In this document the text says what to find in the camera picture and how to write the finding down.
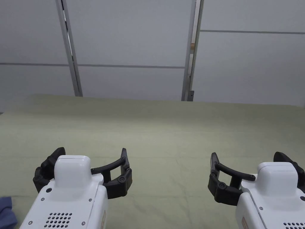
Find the white wall panel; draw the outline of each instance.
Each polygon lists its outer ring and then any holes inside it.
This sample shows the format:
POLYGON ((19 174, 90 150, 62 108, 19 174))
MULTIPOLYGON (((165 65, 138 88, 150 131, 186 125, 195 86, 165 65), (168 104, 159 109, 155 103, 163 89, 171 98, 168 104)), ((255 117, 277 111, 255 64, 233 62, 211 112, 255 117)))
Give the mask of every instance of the white wall panel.
POLYGON ((305 32, 304 0, 205 0, 202 30, 305 32))
POLYGON ((201 32, 194 101, 305 106, 305 36, 201 32))
POLYGON ((181 100, 184 69, 79 66, 85 97, 181 100))
POLYGON ((1 0, 0 34, 0 63, 68 64, 55 0, 1 0))
POLYGON ((193 0, 66 0, 78 64, 185 66, 193 0))
POLYGON ((69 67, 0 65, 0 112, 16 97, 35 93, 74 96, 69 67))

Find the white plastic housing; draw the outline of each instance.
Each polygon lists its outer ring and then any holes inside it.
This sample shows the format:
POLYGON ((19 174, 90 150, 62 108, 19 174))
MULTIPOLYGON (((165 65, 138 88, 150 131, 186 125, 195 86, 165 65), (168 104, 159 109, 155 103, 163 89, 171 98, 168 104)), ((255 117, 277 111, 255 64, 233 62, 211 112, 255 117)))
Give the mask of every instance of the white plastic housing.
POLYGON ((236 208, 239 228, 303 229, 305 201, 300 197, 305 194, 297 188, 298 175, 293 165, 264 162, 254 175, 255 181, 241 183, 244 193, 236 208))
POLYGON ((105 229, 107 191, 103 175, 91 175, 90 158, 60 156, 54 176, 39 192, 20 228, 105 229))

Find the table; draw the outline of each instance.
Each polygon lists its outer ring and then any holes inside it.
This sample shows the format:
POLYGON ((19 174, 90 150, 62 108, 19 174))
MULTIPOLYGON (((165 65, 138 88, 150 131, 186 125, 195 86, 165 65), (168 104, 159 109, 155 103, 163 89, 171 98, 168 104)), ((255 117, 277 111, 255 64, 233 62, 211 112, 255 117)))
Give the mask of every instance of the table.
MULTIPOLYGON (((109 200, 107 229, 233 229, 235 207, 216 203, 207 189, 211 153, 246 173, 256 173, 276 151, 305 168, 305 110, 30 96, 0 115, 0 196, 12 196, 18 226, 37 196, 35 168, 62 146, 89 156, 92 167, 127 149, 133 184, 126 197, 109 200)), ((220 180, 229 183, 229 176, 220 180)))

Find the sticker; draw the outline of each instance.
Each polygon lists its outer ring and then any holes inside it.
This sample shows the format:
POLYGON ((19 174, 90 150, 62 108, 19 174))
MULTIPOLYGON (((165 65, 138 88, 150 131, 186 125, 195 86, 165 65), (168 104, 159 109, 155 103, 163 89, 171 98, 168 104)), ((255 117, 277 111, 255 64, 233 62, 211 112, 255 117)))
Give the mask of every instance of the sticker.
POLYGON ((106 210, 104 210, 101 229, 104 229, 105 219, 106 219, 106 210))
POLYGON ((246 222, 246 219, 243 217, 242 218, 242 226, 244 229, 249 229, 248 225, 247 225, 247 222, 246 222))

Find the blue fabric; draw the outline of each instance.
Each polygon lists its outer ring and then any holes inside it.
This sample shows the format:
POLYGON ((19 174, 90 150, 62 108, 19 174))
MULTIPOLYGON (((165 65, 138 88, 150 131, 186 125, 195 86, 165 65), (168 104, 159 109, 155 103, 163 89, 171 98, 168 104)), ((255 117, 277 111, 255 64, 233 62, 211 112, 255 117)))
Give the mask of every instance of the blue fabric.
POLYGON ((0 229, 13 229, 17 219, 12 211, 12 198, 0 198, 0 229))

